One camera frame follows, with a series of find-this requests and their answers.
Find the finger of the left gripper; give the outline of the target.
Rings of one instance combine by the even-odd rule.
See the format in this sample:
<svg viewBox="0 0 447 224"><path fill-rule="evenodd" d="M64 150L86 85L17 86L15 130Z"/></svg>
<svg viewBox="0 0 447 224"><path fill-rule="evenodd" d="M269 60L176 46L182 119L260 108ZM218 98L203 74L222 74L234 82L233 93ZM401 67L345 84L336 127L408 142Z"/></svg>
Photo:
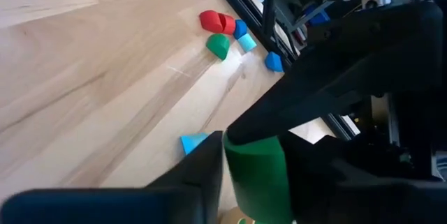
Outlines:
<svg viewBox="0 0 447 224"><path fill-rule="evenodd" d="M362 71L371 60L372 55L303 54L228 127L229 140L248 144L345 110L370 94L364 90Z"/></svg>

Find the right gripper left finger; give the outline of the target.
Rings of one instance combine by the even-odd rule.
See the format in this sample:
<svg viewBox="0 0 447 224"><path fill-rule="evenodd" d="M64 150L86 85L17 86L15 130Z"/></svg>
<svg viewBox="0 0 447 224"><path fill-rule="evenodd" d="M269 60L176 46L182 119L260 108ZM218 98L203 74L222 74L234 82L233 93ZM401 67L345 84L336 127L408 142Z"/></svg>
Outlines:
<svg viewBox="0 0 447 224"><path fill-rule="evenodd" d="M221 131L214 131L146 189L152 223L216 223L223 179Z"/></svg>

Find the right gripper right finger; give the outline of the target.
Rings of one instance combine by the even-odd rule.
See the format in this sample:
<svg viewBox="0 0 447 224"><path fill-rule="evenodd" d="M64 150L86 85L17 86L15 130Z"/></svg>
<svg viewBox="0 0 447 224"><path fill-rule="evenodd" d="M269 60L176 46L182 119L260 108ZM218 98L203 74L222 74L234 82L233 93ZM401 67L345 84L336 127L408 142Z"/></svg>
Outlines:
<svg viewBox="0 0 447 224"><path fill-rule="evenodd" d="M402 193L342 158L343 140L282 135L291 209L299 223L401 223Z"/></svg>

